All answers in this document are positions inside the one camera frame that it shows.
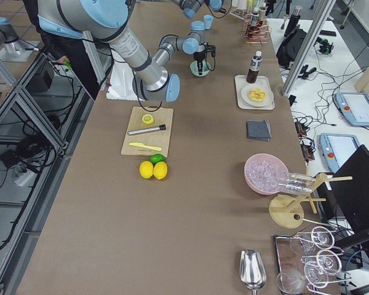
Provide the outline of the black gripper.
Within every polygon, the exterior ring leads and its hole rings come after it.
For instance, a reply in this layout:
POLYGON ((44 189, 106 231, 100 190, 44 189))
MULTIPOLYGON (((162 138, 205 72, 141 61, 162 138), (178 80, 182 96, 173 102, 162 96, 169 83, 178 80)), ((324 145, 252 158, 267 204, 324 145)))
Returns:
POLYGON ((199 71, 202 69, 202 62, 205 60, 207 62, 207 55, 211 54, 213 58, 213 66, 210 65, 210 71, 214 71, 216 68, 216 47, 214 45, 200 45, 198 49, 193 53, 193 58, 198 62, 199 71))

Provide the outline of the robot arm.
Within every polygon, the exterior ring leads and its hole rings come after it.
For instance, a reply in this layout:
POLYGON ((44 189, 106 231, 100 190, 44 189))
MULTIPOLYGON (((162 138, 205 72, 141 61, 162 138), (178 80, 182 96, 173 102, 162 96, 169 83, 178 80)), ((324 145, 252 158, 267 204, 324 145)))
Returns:
POLYGON ((175 101, 180 78, 165 64, 176 51, 196 56, 206 45, 202 21, 193 21, 187 36, 165 37, 155 55, 143 46, 128 25, 129 1, 38 1, 40 27, 51 34, 81 39, 85 31, 107 43, 136 74, 135 93, 144 100, 175 101))
POLYGON ((171 0, 188 19, 193 19, 198 10, 205 4, 212 12, 226 13, 222 0, 171 0))

